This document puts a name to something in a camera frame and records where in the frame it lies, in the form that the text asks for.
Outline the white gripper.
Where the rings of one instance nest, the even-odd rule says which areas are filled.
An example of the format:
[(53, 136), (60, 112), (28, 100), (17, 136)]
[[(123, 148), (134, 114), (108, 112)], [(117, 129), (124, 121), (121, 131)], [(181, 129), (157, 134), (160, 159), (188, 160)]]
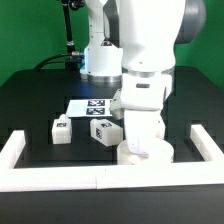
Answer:
[(149, 155), (150, 143), (157, 138), (159, 118), (161, 111), (124, 111), (127, 147), (132, 154)]

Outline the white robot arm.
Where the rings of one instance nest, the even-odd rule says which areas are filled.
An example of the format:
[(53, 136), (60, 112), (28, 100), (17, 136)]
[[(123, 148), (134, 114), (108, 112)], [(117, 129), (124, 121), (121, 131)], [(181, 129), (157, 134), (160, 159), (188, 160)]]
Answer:
[(147, 156), (173, 88), (174, 46), (191, 42), (206, 21), (204, 0), (84, 0), (89, 44), (83, 79), (121, 81), (111, 103), (124, 120), (128, 150)]

